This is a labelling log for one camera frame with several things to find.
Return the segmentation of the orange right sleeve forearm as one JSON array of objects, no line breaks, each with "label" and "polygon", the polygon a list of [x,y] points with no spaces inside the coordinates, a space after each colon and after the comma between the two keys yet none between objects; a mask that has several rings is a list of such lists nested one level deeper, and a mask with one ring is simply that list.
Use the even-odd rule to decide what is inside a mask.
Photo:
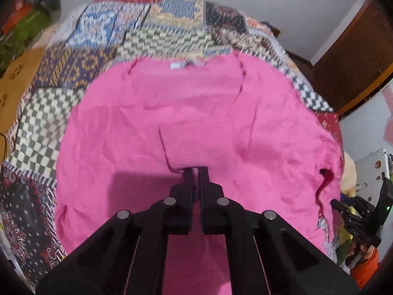
[{"label": "orange right sleeve forearm", "polygon": [[374,248],[367,260],[355,265],[353,269],[350,269],[350,275],[359,289],[362,289],[376,272],[378,268],[378,258],[378,249]]}]

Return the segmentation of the person's right hand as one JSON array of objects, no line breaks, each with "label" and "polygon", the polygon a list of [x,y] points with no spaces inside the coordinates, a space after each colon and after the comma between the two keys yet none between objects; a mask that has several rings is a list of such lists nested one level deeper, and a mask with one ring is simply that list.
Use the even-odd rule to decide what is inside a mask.
[{"label": "person's right hand", "polygon": [[350,243],[350,250],[347,258],[345,259],[345,265],[349,269],[353,269],[355,265],[367,261],[372,257],[375,247],[371,244],[361,244],[359,239],[353,237]]}]

